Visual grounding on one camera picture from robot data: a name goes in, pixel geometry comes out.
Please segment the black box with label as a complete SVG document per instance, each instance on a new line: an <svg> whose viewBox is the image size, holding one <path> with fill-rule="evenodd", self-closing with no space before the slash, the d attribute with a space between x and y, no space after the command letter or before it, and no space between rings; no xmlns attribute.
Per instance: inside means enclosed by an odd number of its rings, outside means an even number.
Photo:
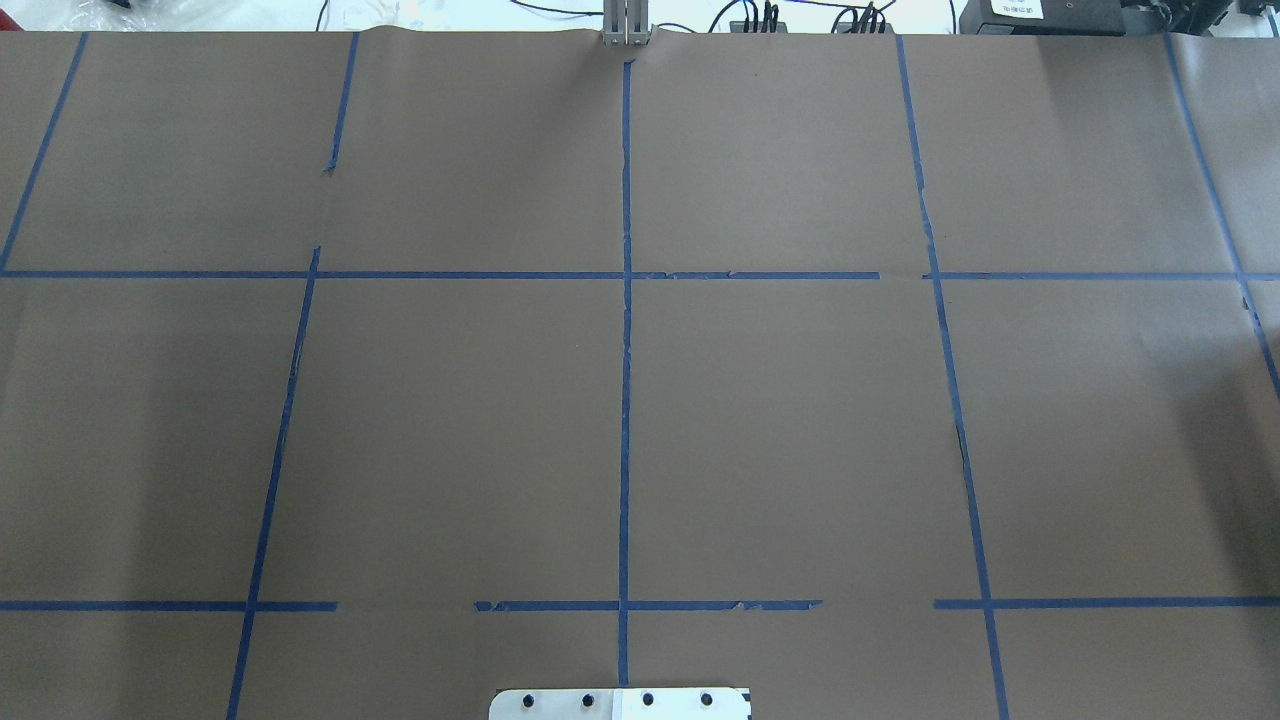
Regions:
<svg viewBox="0 0 1280 720"><path fill-rule="evenodd" d="M957 18L961 35L1120 37L1120 1L969 1Z"/></svg>

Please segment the black power strip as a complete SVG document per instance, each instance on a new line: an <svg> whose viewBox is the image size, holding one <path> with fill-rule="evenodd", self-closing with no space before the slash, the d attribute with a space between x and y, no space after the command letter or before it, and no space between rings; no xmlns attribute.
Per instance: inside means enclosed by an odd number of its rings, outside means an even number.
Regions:
<svg viewBox="0 0 1280 720"><path fill-rule="evenodd" d="M742 17L727 20L728 10L719 18L727 22L727 31L735 35L781 35L787 26L781 20L777 1L735 1L730 8L741 6Z"/></svg>

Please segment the aluminium frame post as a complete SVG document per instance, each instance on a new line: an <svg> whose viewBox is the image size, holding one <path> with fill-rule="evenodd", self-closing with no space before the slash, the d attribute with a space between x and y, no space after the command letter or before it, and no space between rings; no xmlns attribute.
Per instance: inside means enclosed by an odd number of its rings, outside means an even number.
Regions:
<svg viewBox="0 0 1280 720"><path fill-rule="evenodd" d="M602 42L609 47L644 46L652 41L648 0L605 0L602 3Z"/></svg>

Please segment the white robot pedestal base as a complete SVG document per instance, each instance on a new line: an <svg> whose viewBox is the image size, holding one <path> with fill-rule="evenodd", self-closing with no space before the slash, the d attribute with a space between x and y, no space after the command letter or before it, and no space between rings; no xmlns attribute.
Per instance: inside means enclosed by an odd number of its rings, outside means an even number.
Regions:
<svg viewBox="0 0 1280 720"><path fill-rule="evenodd" d="M508 689L489 719L751 719L748 689L732 687Z"/></svg>

